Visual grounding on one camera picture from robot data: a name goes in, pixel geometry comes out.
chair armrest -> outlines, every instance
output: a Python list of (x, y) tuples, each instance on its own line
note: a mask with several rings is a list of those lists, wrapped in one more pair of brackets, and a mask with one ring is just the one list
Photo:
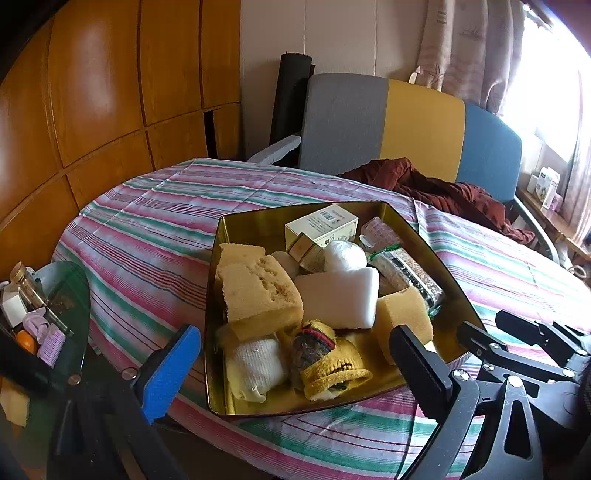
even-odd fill
[(285, 157), (290, 151), (297, 148), (300, 143), (301, 137), (299, 135), (290, 135), (255, 153), (247, 162), (258, 165), (273, 165), (276, 161)]
[(556, 251), (556, 247), (550, 240), (550, 237), (544, 232), (542, 226), (538, 223), (538, 220), (534, 218), (531, 212), (527, 209), (527, 207), (517, 198), (516, 196), (513, 198), (513, 204), (515, 209), (519, 213), (520, 217), (525, 220), (525, 223), (534, 231), (536, 237), (538, 238), (538, 242), (540, 242), (548, 252), (550, 252), (550, 258), (553, 262), (558, 263), (560, 265), (560, 260), (558, 259), (558, 252)]

chair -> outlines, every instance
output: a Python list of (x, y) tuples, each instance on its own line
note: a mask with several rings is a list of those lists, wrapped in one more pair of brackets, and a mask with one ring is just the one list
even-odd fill
[(521, 139), (480, 107), (399, 80), (312, 75), (301, 135), (270, 145), (248, 162), (271, 165), (298, 146), (303, 170), (338, 175), (376, 158), (408, 157), (427, 177), (478, 185), (512, 206), (558, 263), (554, 245), (515, 196)]

striped tablecloth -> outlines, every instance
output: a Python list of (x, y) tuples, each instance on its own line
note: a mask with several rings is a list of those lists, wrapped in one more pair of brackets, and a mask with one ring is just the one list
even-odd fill
[[(289, 168), (195, 159), (126, 181), (81, 211), (53, 258), (86, 270), (92, 342), (117, 369), (138, 366), (184, 323), (203, 327), (222, 215), (345, 200), (384, 200), (396, 208), (447, 265), (489, 331), (513, 351), (546, 358), (496, 329), (500, 309), (590, 329), (589, 290), (538, 253), (407, 197)], [(479, 363), (473, 358), (465, 368), (475, 375)], [(290, 479), (396, 478), (434, 429), (406, 389), (318, 413), (229, 423), (207, 409), (201, 359), (169, 415), (222, 450)], [(460, 476), (479, 429), (477, 419), (449, 477)]]

orange fruit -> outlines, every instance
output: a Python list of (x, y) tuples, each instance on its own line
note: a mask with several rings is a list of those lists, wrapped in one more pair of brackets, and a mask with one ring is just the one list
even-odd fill
[(17, 343), (27, 352), (32, 353), (33, 355), (37, 353), (37, 342), (25, 330), (21, 330), (17, 333)]

wooden wall panel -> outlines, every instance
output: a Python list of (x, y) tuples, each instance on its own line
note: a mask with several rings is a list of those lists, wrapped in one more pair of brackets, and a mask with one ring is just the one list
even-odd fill
[(0, 85), (0, 281), (100, 194), (207, 156), (204, 109), (238, 156), (239, 40), (240, 0), (69, 0), (35, 33)]
[(203, 107), (240, 101), (240, 0), (202, 0)]
[(142, 0), (139, 36), (146, 124), (199, 110), (199, 0)]
[(241, 108), (231, 103), (213, 111), (217, 157), (233, 160), (240, 154)]
[(195, 157), (207, 157), (201, 112), (173, 118), (148, 127), (148, 139), (156, 170)]
[(152, 171), (144, 132), (137, 132), (97, 150), (67, 177), (79, 208), (101, 193)]
[(65, 177), (45, 187), (0, 231), (0, 278), (18, 261), (35, 269), (51, 260), (66, 225), (78, 215)]
[(46, 117), (50, 33), (35, 35), (0, 86), (0, 219), (59, 168)]
[(139, 0), (70, 0), (56, 14), (49, 83), (64, 166), (142, 127)]

